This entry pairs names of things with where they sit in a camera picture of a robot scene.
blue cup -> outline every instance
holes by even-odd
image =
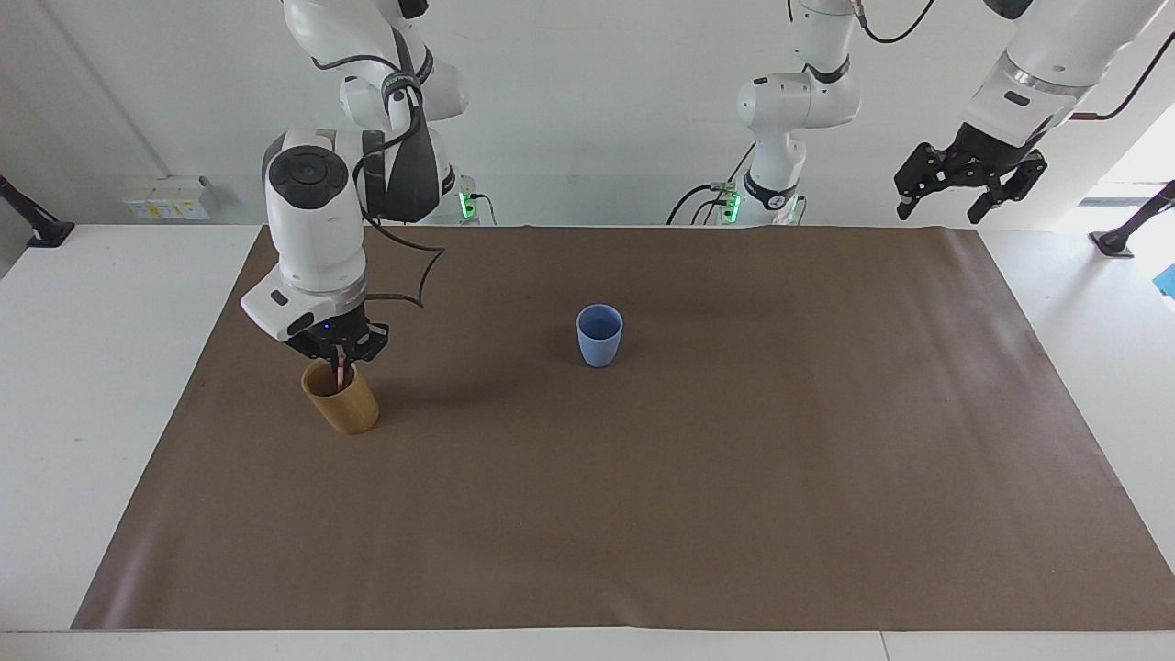
[[[584,308],[576,319],[579,330],[579,353],[592,367],[607,367],[616,359],[624,335],[624,317],[612,305],[595,304]]]

black cable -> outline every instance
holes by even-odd
[[[412,135],[416,135],[417,133],[419,133],[421,128],[424,126],[424,112],[421,110],[419,107],[417,107],[417,106],[412,106],[412,110],[411,112],[412,112],[412,123],[409,124],[408,130],[405,130],[404,133],[402,133],[401,135],[398,135],[396,137],[392,137],[391,140],[389,140],[387,142],[383,142],[382,144],[376,144],[375,147],[371,147],[371,149],[369,149],[368,151],[365,151],[360,157],[358,162],[355,163],[355,169],[351,170],[351,178],[355,180],[356,187],[358,187],[360,173],[363,171],[363,167],[367,164],[367,160],[369,157],[371,157],[371,156],[374,156],[374,155],[376,155],[376,154],[378,154],[381,151],[387,151],[388,149],[395,147],[396,144],[400,144],[401,142],[408,140]]]
[[[351,171],[351,178],[355,180],[356,188],[358,187],[360,174],[363,171],[363,166],[365,164],[368,157],[370,157],[370,156],[372,156],[375,154],[378,154],[381,151],[384,151],[387,149],[390,149],[391,147],[395,147],[396,144],[400,144],[401,142],[408,140],[409,137],[411,137],[412,135],[415,135],[416,133],[418,133],[423,126],[424,126],[424,112],[419,108],[419,106],[414,104],[412,106],[412,123],[411,123],[411,126],[409,126],[408,130],[405,130],[402,135],[392,137],[391,140],[389,140],[389,141],[387,141],[387,142],[384,142],[382,144],[377,144],[377,146],[372,147],[371,149],[367,150],[360,157],[358,162],[355,163],[355,169],[354,169],[354,171]],[[370,214],[368,214],[367,208],[364,208],[363,204],[360,204],[360,213],[363,214],[363,220],[367,221],[368,224],[370,224],[371,227],[374,227],[376,229],[376,231],[378,231],[380,234],[383,234],[384,236],[387,236],[388,238],[395,241],[396,243],[400,243],[401,245],[404,245],[404,247],[408,247],[408,248],[412,248],[414,250],[421,250],[423,252],[434,252],[432,258],[429,261],[429,264],[424,268],[424,272],[421,275],[421,283],[416,288],[416,296],[410,296],[408,294],[368,294],[367,295],[367,299],[369,299],[369,301],[407,301],[407,302],[410,302],[414,305],[423,309],[424,308],[424,286],[425,286],[425,284],[428,284],[429,275],[432,272],[432,267],[436,265],[437,261],[441,259],[441,256],[444,254],[445,249],[444,248],[439,248],[439,247],[432,247],[432,245],[422,245],[419,243],[414,243],[412,241],[409,241],[407,238],[401,238],[400,236],[396,236],[395,234],[392,234],[391,231],[389,231],[385,227],[383,227],[382,224],[380,224],[378,220],[376,220]]]
[[[388,238],[390,238],[390,240],[400,243],[401,245],[404,245],[407,248],[411,248],[414,250],[421,250],[422,252],[432,252],[432,258],[429,259],[429,264],[427,267],[424,267],[424,272],[421,275],[421,283],[416,288],[416,296],[409,296],[408,294],[368,294],[367,299],[369,299],[369,301],[407,301],[407,302],[410,302],[410,303],[412,303],[414,305],[416,305],[416,306],[418,306],[421,309],[424,309],[424,286],[429,282],[429,275],[432,272],[432,267],[436,265],[437,261],[441,259],[441,256],[444,255],[445,248],[432,247],[432,245],[422,245],[421,243],[415,243],[412,241],[409,241],[408,238],[401,238],[400,236],[396,236],[395,234],[392,234],[391,231],[389,231],[388,228],[385,228],[384,225],[380,224],[380,222],[376,218],[368,216],[365,220],[367,220],[368,224],[370,224],[371,227],[375,227],[376,231],[378,231],[380,234],[383,234],[384,236],[387,236]]]
[[[314,66],[317,67],[318,70],[330,70],[354,62],[380,62],[381,65],[391,67],[391,70],[395,73],[402,73],[400,67],[378,55],[351,55],[350,58],[343,58],[342,60],[335,60],[334,62],[327,63],[320,62],[317,58],[310,58],[310,61],[314,62]]]
[[[734,166],[734,171],[732,171],[731,175],[726,177],[726,183],[733,183],[734,182],[734,177],[738,176],[738,171],[740,169],[743,169],[744,164],[746,164],[746,160],[751,157],[751,151],[753,151],[753,150],[754,150],[754,142],[751,142],[751,146],[747,147],[746,153],[743,154],[743,160],[740,160],[738,162],[738,164]],[[723,200],[723,194],[721,193],[719,193],[718,195],[714,196],[714,201],[716,202],[720,202],[721,200]],[[710,216],[713,213],[714,213],[714,207],[710,207],[710,210],[706,211],[706,220],[701,224],[710,224]]]
[[[1139,79],[1139,82],[1134,83],[1134,89],[1130,90],[1130,93],[1126,96],[1126,100],[1122,101],[1122,104],[1119,106],[1114,112],[1109,113],[1108,115],[1100,115],[1097,113],[1073,113],[1073,116],[1070,116],[1069,119],[1076,121],[1109,121],[1116,117],[1117,115],[1122,114],[1122,110],[1124,110],[1126,107],[1129,106],[1132,101],[1134,101],[1134,97],[1139,95],[1139,92],[1142,89],[1142,86],[1147,83],[1147,79],[1150,77],[1152,73],[1154,73],[1155,67],[1159,66],[1160,60],[1162,60],[1163,55],[1167,54],[1167,49],[1171,47],[1173,41],[1175,41],[1175,32],[1173,32],[1170,36],[1167,38],[1167,41],[1163,42],[1163,47],[1160,48],[1157,53],[1155,53],[1155,58],[1150,60],[1150,66],[1147,67],[1147,70],[1142,72],[1142,77]]]
[[[682,207],[684,207],[685,203],[690,201],[690,197],[697,195],[698,193],[705,193],[706,190],[710,190],[712,188],[713,188],[712,184],[703,183],[701,186],[693,188],[685,195],[682,195],[682,198],[678,200],[677,205],[673,207],[673,211],[669,214],[669,220],[665,221],[665,224],[673,224],[673,218],[677,217],[677,211],[682,210]]]
[[[701,202],[701,204],[698,205],[698,210],[693,211],[693,220],[690,221],[690,224],[698,224],[698,217],[701,215],[701,209],[710,207],[710,210],[713,211],[714,207],[721,207],[725,204],[726,202],[721,202],[718,200],[712,202]],[[707,222],[710,222],[710,214],[706,214],[706,221],[703,222],[701,224],[706,224]]]
[[[885,39],[885,38],[881,38],[881,36],[878,36],[877,34],[874,34],[873,29],[870,28],[870,21],[868,21],[867,18],[865,18],[865,13],[864,12],[861,12],[861,15],[858,16],[858,20],[860,20],[861,27],[865,28],[865,34],[870,35],[870,39],[872,39],[873,41],[877,41],[878,43],[887,43],[887,45],[888,43],[897,43],[897,42],[901,41],[902,39],[906,39],[907,36],[909,36],[911,34],[914,33],[915,29],[918,29],[918,26],[922,23],[922,19],[926,18],[926,14],[931,13],[931,7],[933,7],[934,2],[936,2],[936,1],[938,0],[929,0],[928,2],[926,2],[926,7],[922,8],[922,13],[918,15],[918,19],[914,21],[914,25],[909,26],[909,28],[906,32],[899,34],[898,36],[894,36],[893,39]]]
[[[489,195],[483,193],[474,193],[469,196],[470,200],[485,200],[490,204],[490,218],[494,220],[494,227],[498,225],[498,214],[494,210],[494,200]]]

white table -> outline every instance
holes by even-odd
[[[65,632],[256,234],[85,225],[0,279],[0,659],[1175,659],[1175,632]],[[1175,566],[1175,313],[1083,237],[983,237]]]

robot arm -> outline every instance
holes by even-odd
[[[799,0],[795,53],[801,73],[758,77],[739,93],[739,116],[754,131],[754,160],[739,182],[734,221],[766,224],[787,217],[807,156],[793,131],[848,123],[861,106],[850,66],[855,19],[852,0]]]
[[[266,153],[266,210],[278,262],[242,298],[246,312],[274,339],[342,376],[388,344],[388,325],[364,311],[365,217],[416,222],[431,213],[457,175],[425,107],[442,116],[464,109],[456,69],[438,63],[408,16],[425,0],[284,0],[298,45],[323,69],[349,74],[348,86],[377,99],[372,130],[289,130]],[[421,76],[432,80],[432,96]],[[344,107],[351,113],[357,106]]]
[[[956,186],[986,187],[968,217],[979,223],[1028,195],[1048,163],[1034,147],[1073,114],[1167,0],[985,0],[1016,19],[1016,35],[972,99],[953,144],[919,144],[894,176],[898,214]]]

brown mat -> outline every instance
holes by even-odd
[[[427,310],[370,304],[384,417],[352,440],[240,309],[262,232],[76,628],[1175,628],[975,234],[403,232],[449,252]],[[412,290],[424,256],[367,245]]]

